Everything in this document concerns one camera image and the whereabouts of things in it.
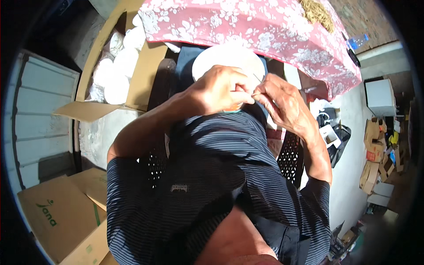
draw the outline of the black bag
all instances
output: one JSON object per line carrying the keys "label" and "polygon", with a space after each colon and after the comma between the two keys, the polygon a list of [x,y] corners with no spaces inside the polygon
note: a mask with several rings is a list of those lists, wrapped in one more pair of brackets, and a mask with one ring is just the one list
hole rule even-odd
{"label": "black bag", "polygon": [[334,168],[336,166],[337,162],[343,154],[344,148],[346,147],[351,135],[350,128],[343,125],[337,124],[336,126],[333,126],[333,130],[342,143],[339,145],[338,148],[332,145],[327,149],[328,154],[330,155],[331,168]]}

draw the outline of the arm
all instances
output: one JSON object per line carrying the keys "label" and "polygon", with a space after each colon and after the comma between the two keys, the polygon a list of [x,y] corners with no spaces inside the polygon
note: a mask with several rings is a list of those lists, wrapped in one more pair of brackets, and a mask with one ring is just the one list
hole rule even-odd
{"label": "arm", "polygon": [[325,142],[299,90],[280,77],[268,74],[255,89],[253,98],[265,106],[277,125],[297,134],[305,143],[307,175],[331,185],[331,163]]}
{"label": "arm", "polygon": [[179,120],[214,114],[241,102],[253,104],[252,92],[240,69],[215,65],[187,90],[125,126],[109,148],[107,163],[115,157],[142,157]]}

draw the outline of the forearm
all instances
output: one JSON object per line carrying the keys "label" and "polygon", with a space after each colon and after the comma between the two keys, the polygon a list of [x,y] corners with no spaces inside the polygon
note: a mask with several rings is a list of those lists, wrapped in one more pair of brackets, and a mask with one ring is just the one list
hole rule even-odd
{"label": "forearm", "polygon": [[114,157],[140,158],[151,150],[170,126],[191,117],[193,111],[184,93],[175,94],[160,106],[148,111],[122,129],[107,154],[109,163]]}
{"label": "forearm", "polygon": [[331,185],[333,177],[330,157],[318,128],[314,128],[304,139],[304,164],[309,177],[326,181]]}

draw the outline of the green logo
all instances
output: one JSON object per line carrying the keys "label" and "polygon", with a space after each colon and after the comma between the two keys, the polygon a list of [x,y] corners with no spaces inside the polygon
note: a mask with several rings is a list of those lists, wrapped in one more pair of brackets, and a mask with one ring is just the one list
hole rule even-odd
{"label": "green logo", "polygon": [[55,226],[56,221],[54,219],[52,219],[52,215],[49,213],[49,210],[47,209],[47,207],[53,205],[53,200],[47,200],[47,203],[48,204],[46,204],[46,205],[41,205],[41,204],[35,204],[35,205],[37,205],[37,207],[39,207],[39,208],[43,208],[43,213],[47,217],[47,220],[49,220],[50,225]]}

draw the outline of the striped shirt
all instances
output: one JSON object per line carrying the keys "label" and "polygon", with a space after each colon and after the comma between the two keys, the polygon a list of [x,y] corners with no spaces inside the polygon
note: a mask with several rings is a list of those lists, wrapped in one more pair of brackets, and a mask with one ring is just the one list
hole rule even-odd
{"label": "striped shirt", "polygon": [[173,127],[169,148],[154,189],[146,165],[123,158],[108,164],[107,239],[120,264],[193,263],[232,209],[217,202],[240,187],[247,187],[256,215],[310,237],[305,264],[325,257],[329,184],[310,179],[298,191],[283,178],[252,115],[192,117]]}

